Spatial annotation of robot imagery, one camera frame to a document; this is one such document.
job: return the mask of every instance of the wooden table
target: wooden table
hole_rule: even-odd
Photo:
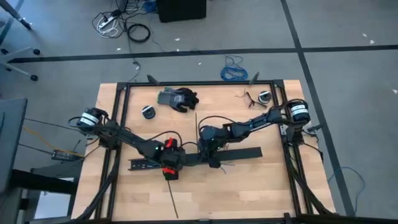
[[[285,80],[288,99],[303,98],[298,80]],[[126,127],[143,138],[149,138],[163,131],[174,130],[181,134],[184,142],[196,141],[197,123],[209,115],[222,115],[235,121],[247,121],[249,118],[265,112],[261,106],[248,108],[248,99],[238,98],[244,91],[255,97],[269,85],[216,85],[189,86],[198,93],[199,104],[194,111],[178,113],[167,105],[156,103],[157,94],[162,86],[140,86],[131,88]],[[116,84],[102,84],[99,88],[96,107],[111,113],[116,92]],[[121,111],[124,94],[121,95]],[[141,109],[152,105],[156,117],[147,120]],[[203,124],[221,126],[229,121],[212,118]],[[160,136],[164,141],[173,134]],[[317,147],[316,140],[304,136],[305,142]],[[230,162],[233,166],[221,169],[209,168],[207,164],[184,167],[180,178],[171,181],[176,208],[180,220],[227,219],[227,218],[272,218],[283,217],[289,212],[294,216],[292,197],[279,128],[272,125],[255,133],[246,140],[230,144],[228,150],[247,147],[261,147],[263,157]],[[89,153],[96,146],[89,146]],[[196,151],[193,145],[186,145],[187,153]],[[91,202],[100,184],[101,170],[105,150],[97,150],[84,161],[76,193],[72,217],[79,216]],[[302,162],[308,186],[318,199],[332,212],[335,211],[325,171],[319,153],[308,147],[300,146]],[[176,220],[167,182],[160,170],[128,171],[128,159],[141,158],[138,152],[123,144],[119,168],[116,199],[114,202],[113,221],[128,220]],[[104,197],[103,214],[107,209],[108,194]],[[299,189],[302,211],[305,212],[303,197]]]

